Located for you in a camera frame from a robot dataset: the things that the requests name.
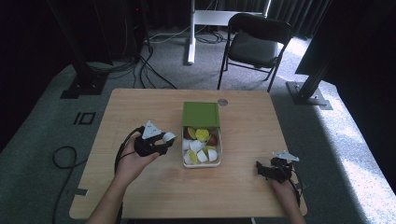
chair seat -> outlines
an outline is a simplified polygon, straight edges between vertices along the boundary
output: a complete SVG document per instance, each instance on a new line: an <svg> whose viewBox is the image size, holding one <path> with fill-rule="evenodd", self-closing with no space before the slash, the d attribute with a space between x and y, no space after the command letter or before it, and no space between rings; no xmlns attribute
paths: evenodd
<svg viewBox="0 0 396 224"><path fill-rule="evenodd" d="M273 67L276 64L277 49L276 42L238 33L233 38L228 56L231 60L240 63Z"/></svg>

hand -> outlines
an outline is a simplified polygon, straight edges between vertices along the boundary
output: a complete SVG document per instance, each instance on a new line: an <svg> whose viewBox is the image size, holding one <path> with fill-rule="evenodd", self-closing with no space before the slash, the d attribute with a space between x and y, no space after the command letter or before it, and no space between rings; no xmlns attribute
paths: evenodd
<svg viewBox="0 0 396 224"><path fill-rule="evenodd" d="M120 182L125 188L142 173L147 165L160 156L160 153L156 152L147 157L140 157L139 154L134 152L134 140L138 136L139 135L133 135L129 139L120 157L126 156L120 159L116 176L114 177L115 181Z"/></svg>
<svg viewBox="0 0 396 224"><path fill-rule="evenodd" d="M289 181L281 184L274 179L270 180L274 194L290 219L290 223L305 223L303 214L297 204L294 188Z"/></svg>

metal stand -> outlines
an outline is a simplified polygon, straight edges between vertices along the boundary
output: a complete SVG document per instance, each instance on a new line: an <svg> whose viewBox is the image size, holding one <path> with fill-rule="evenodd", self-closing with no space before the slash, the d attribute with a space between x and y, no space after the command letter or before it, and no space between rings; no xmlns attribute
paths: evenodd
<svg viewBox="0 0 396 224"><path fill-rule="evenodd" d="M309 97L308 99L304 99L300 98L298 94L300 88L304 85L303 82L288 81L286 82L286 85L288 86L291 97L293 98L293 102L296 105L318 105L319 108L322 110L332 110L330 102L323 98L323 95L321 94L319 89L316 89L311 97Z"/></svg>

